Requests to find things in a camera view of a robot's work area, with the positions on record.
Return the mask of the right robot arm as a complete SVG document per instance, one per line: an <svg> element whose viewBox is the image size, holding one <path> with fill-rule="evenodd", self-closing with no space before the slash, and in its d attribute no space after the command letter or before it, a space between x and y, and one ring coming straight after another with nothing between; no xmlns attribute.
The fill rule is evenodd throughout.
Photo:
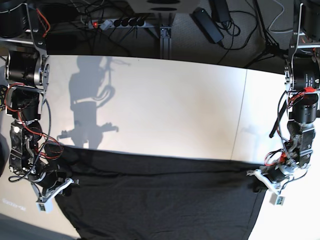
<svg viewBox="0 0 320 240"><path fill-rule="evenodd" d="M39 204L47 204L76 181L56 160L63 147L40 125L49 85L45 38L51 25L32 0L0 3L0 41L7 45L4 65L7 88L3 103L13 117L10 126L9 182L27 180Z"/></svg>

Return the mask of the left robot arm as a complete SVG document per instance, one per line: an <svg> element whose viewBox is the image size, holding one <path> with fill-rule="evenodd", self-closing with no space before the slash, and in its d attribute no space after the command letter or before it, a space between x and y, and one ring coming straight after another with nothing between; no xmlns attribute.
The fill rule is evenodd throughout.
<svg viewBox="0 0 320 240"><path fill-rule="evenodd" d="M269 134L278 134L282 147L269 152L264 165L247 171L256 177L253 191L269 190L279 197L288 183L306 174L320 116L320 2L295 0L292 35L284 55L285 91Z"/></svg>

